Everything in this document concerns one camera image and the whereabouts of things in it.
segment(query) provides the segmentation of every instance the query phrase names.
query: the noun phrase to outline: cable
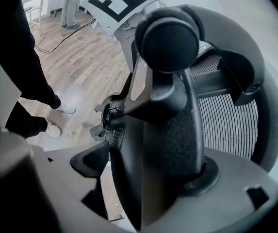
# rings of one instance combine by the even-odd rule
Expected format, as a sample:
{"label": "cable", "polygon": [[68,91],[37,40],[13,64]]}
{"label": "cable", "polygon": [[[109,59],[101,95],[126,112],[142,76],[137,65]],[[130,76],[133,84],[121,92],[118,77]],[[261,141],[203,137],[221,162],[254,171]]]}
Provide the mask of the cable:
{"label": "cable", "polygon": [[41,33],[40,34],[40,37],[42,37],[42,36],[44,36],[44,37],[40,40],[39,43],[37,43],[36,46],[40,45],[43,42],[43,40],[45,39],[45,37],[46,37],[47,33],[49,32],[49,30],[53,27],[53,24],[55,23],[55,19],[56,19],[56,16],[57,16],[57,9],[58,9],[59,3],[60,3],[60,0],[57,3],[57,8],[55,9],[56,13],[55,13],[55,16],[53,18],[53,21],[52,21],[52,24],[51,24],[50,28],[46,31],[46,33]]}
{"label": "cable", "polygon": [[75,34],[77,31],[81,30],[82,28],[85,28],[87,26],[90,26],[92,25],[94,22],[96,21],[96,19],[93,17],[91,18],[88,22],[86,22],[84,25],[80,26],[77,30],[75,30],[74,32],[72,32],[71,34],[69,34],[67,37],[65,37],[64,39],[62,39],[60,41],[60,43],[54,47],[51,51],[49,50],[45,50],[45,49],[42,49],[40,47],[38,47],[37,45],[35,45],[35,48],[43,53],[47,53],[47,54],[51,54],[53,53],[65,40],[69,39],[73,34]]}

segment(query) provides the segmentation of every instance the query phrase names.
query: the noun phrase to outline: wooden floor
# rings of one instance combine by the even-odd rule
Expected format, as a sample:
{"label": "wooden floor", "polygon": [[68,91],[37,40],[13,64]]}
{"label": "wooden floor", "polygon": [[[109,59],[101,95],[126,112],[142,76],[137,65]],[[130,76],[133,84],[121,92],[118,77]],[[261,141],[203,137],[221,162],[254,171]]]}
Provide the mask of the wooden floor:
{"label": "wooden floor", "polygon": [[[85,23],[90,18],[90,15],[79,11],[77,21]],[[73,32],[61,28],[60,13],[54,22],[53,17],[44,19],[41,31],[38,26],[33,26],[31,31],[36,44],[44,37],[41,33],[46,33],[39,45],[46,50],[51,50]],[[40,133],[27,141],[42,147],[45,151],[92,142],[90,125],[100,124],[100,115],[94,111],[94,107],[111,93],[121,91],[129,74],[120,43],[109,37],[101,27],[92,30],[89,26],[71,36],[52,54],[38,50],[36,52],[48,83],[61,99],[76,106],[76,112],[67,115],[33,100],[22,103],[32,116],[45,117],[62,131],[59,138]],[[83,127],[83,122],[87,122],[88,127]],[[122,207],[109,166],[101,176],[101,184],[109,220],[117,219],[122,214]]]}

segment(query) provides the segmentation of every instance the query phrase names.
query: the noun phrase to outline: black pants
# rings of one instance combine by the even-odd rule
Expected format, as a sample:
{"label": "black pants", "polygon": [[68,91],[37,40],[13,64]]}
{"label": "black pants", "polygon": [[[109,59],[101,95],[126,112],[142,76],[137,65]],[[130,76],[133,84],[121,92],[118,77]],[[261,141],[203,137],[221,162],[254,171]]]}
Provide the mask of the black pants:
{"label": "black pants", "polygon": [[[52,109],[57,109],[61,104],[60,99],[55,94],[53,94],[50,100],[45,103],[50,105]],[[24,138],[28,138],[36,136],[40,132],[45,132],[47,129],[47,121],[43,117],[31,116],[29,112],[27,112],[26,109],[19,102],[17,102],[8,118],[6,128]]]}
{"label": "black pants", "polygon": [[[61,102],[48,85],[39,57],[34,51],[35,40],[21,0],[10,0],[6,4],[4,20],[8,23],[6,27],[0,24],[0,64],[22,92],[23,98],[38,100],[56,109]],[[42,117],[31,116],[17,102],[6,128],[28,138],[46,131],[47,122]]]}
{"label": "black pants", "polygon": [[[48,85],[44,76],[39,57],[35,51],[32,51],[28,56],[29,71],[32,70],[32,78],[17,79],[15,72],[10,74],[10,78],[15,80],[15,85],[22,92],[21,97],[49,105],[52,109],[57,109],[61,101]],[[45,132],[47,129],[47,121],[43,117],[31,116],[25,108],[17,102],[14,106],[6,123],[6,128],[15,132],[24,138],[38,135],[40,132]]]}

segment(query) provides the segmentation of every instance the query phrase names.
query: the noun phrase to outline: gray pants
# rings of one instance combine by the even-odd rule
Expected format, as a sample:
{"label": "gray pants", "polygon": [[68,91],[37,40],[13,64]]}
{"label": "gray pants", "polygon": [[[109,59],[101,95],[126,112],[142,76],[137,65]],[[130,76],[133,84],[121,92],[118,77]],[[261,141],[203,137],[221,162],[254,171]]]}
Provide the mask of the gray pants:
{"label": "gray pants", "polygon": [[75,16],[80,7],[80,0],[65,0],[61,13],[61,25],[72,26],[75,24]]}

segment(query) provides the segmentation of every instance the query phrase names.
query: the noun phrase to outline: white sneaker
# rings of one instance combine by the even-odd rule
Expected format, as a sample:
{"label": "white sneaker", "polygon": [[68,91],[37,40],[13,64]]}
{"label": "white sneaker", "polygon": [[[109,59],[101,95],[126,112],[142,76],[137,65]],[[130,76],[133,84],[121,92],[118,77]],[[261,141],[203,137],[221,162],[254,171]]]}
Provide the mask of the white sneaker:
{"label": "white sneaker", "polygon": [[25,99],[25,98],[19,98],[18,99],[19,103],[25,103],[26,101],[28,101],[28,99]]}
{"label": "white sneaker", "polygon": [[75,112],[75,107],[72,104],[65,103],[61,101],[61,105],[56,109],[56,111],[63,111],[67,114],[73,114]]}
{"label": "white sneaker", "polygon": [[56,126],[53,125],[52,123],[47,121],[47,129],[46,129],[46,133],[49,134],[51,137],[59,137],[61,135],[61,130]]}

